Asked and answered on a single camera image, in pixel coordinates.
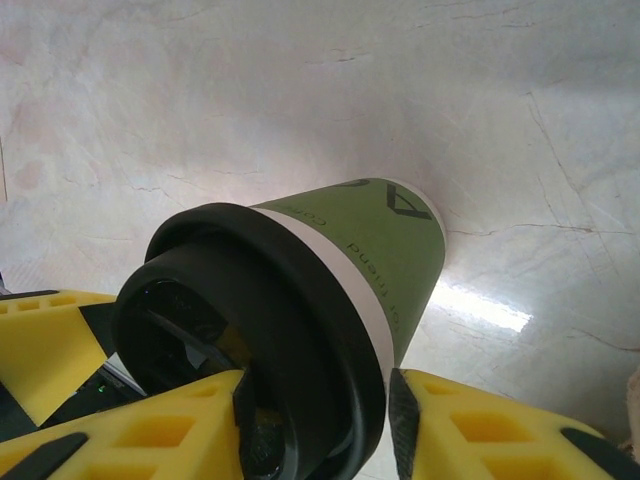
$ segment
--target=green paper cup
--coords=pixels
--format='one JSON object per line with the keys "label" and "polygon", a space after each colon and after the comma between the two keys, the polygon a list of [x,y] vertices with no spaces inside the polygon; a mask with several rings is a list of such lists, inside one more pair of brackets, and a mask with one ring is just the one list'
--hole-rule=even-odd
{"label": "green paper cup", "polygon": [[410,185],[370,178],[253,208],[305,242],[338,279],[388,382],[444,265],[445,230],[433,204]]}
{"label": "green paper cup", "polygon": [[154,235],[118,295],[114,342],[149,393],[251,372],[245,478],[350,479],[444,257],[437,212],[394,180],[203,205]]}

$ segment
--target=white marble surface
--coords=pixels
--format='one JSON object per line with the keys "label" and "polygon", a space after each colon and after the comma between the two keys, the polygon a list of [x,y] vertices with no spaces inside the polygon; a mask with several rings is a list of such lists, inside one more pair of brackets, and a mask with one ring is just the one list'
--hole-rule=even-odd
{"label": "white marble surface", "polygon": [[[393,176],[449,230],[406,366],[622,439],[639,21],[636,0],[2,2],[7,287],[116,292],[185,207]],[[385,438],[362,478],[394,470]]]}

